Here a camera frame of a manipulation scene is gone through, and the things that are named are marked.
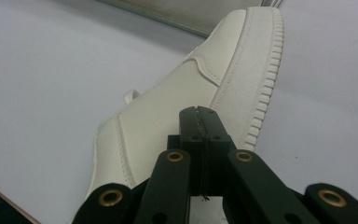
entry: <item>white table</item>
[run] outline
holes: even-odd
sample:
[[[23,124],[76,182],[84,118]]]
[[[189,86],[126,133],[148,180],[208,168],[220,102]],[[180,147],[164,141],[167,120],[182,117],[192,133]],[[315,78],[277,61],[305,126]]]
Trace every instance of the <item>white table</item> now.
[[[358,199],[358,1],[284,0],[282,66],[255,152],[300,192]],[[0,191],[42,223],[82,204],[99,123],[203,39],[89,0],[0,0]]]

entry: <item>pull tab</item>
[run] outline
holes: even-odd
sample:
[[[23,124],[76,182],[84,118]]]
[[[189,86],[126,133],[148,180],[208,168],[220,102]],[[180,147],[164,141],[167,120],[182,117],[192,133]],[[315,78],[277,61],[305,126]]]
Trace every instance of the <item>pull tab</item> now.
[[[131,103],[133,100],[135,100],[138,96],[139,96],[139,92],[136,91],[136,90],[130,90],[130,91],[127,91],[126,93],[124,93],[124,97],[123,97],[123,100],[124,100],[124,103],[129,104]]]

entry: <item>white shoe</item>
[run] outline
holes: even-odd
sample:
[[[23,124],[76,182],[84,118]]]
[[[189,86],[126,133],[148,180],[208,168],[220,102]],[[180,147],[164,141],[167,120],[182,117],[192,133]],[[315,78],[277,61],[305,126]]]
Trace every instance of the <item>white shoe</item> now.
[[[150,177],[168,134],[179,134],[179,112],[190,106],[216,111],[237,148],[254,149],[282,54],[277,8],[229,13],[211,36],[145,94],[103,123],[94,139],[90,195],[107,183],[134,188]],[[190,223],[225,223],[220,199],[193,198]]]

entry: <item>brass ring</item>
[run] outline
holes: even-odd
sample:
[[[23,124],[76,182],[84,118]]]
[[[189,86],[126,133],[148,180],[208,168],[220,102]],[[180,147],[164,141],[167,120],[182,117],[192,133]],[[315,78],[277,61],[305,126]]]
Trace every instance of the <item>brass ring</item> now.
[[[112,200],[106,200],[105,197],[108,194],[116,194],[116,198],[114,198]],[[123,193],[121,193],[120,190],[118,190],[118,189],[108,189],[108,190],[106,190],[104,193],[102,193],[100,195],[100,197],[98,199],[98,202],[102,206],[109,207],[109,206],[113,206],[113,205],[119,203],[121,201],[121,199],[123,199]]]
[[[329,194],[332,195],[333,197],[336,197],[337,200],[335,201],[329,198],[327,196]],[[341,195],[330,189],[321,189],[318,191],[318,195],[322,200],[324,200],[325,203],[329,203],[335,207],[344,207],[345,205],[347,205],[347,201],[344,199],[344,197],[342,197]]]
[[[183,154],[180,152],[171,152],[168,154],[167,159],[169,161],[181,161],[183,159]]]
[[[235,157],[239,161],[252,161],[253,160],[253,156],[251,154],[249,154],[248,152],[237,152]]]

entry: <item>sneaker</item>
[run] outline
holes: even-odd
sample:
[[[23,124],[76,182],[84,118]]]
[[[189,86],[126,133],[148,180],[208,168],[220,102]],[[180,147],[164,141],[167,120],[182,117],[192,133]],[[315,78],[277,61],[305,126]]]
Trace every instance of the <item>sneaker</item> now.
[[[210,37],[155,87],[125,96],[127,106],[101,124],[94,138],[88,196],[107,183],[134,188],[150,177],[167,136],[179,134],[179,112],[216,111],[237,148],[253,150],[282,55],[279,9],[229,13]],[[192,198],[190,223],[227,223],[220,198]]]

